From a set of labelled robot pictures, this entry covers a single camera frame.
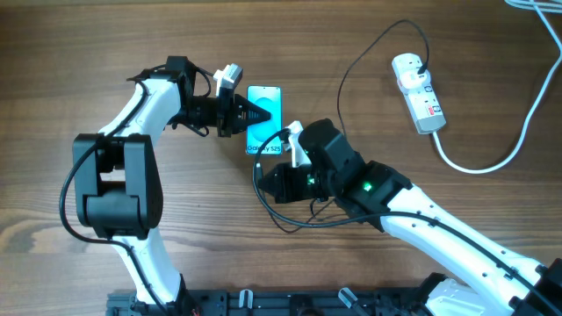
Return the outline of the blue screen smartphone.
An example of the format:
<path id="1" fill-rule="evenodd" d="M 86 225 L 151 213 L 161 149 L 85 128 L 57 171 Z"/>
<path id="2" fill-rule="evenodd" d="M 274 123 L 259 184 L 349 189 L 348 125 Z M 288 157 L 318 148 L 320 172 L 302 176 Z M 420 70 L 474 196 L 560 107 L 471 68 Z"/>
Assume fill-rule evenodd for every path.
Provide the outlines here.
<path id="1" fill-rule="evenodd" d="M 269 120 L 252 125 L 247 130 L 246 153 L 255 154 L 273 133 L 283 128 L 282 90 L 276 86 L 251 85 L 247 89 L 247 98 L 270 113 Z"/>

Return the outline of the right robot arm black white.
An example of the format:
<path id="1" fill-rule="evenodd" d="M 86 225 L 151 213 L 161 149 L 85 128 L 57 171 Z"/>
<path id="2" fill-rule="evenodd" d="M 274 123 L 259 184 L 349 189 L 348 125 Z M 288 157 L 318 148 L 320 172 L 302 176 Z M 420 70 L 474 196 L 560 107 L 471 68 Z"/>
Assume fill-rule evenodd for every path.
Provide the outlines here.
<path id="1" fill-rule="evenodd" d="M 252 166 L 256 195 L 274 219 L 304 221 L 276 212 L 278 204 L 332 198 L 347 215 L 328 226 L 368 223 L 420 249 L 453 273 L 429 277 L 404 312 L 431 315 L 559 315 L 561 261 L 545 266 L 488 239 L 457 219 L 397 170 L 365 162 L 328 118 L 303 127 L 298 121 L 272 135 L 290 148 L 290 162 L 261 174 Z"/>

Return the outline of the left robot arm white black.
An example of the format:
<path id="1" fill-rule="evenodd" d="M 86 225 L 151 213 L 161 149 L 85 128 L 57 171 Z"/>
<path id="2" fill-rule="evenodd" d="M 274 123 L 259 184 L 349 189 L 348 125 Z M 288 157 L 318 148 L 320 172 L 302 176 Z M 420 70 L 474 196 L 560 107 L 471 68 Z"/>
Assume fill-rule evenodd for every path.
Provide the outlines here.
<path id="1" fill-rule="evenodd" d="M 185 126 L 202 137 L 214 127 L 220 137 L 230 137 L 270 119 L 235 93 L 242 74 L 234 63 L 209 73 L 185 56 L 170 56 L 131 77 L 135 92 L 110 124 L 74 140 L 74 165 L 61 189 L 61 222 L 76 239 L 118 252 L 136 287 L 131 312 L 200 310 L 158 229 L 163 193 L 154 148 L 167 126 Z"/>

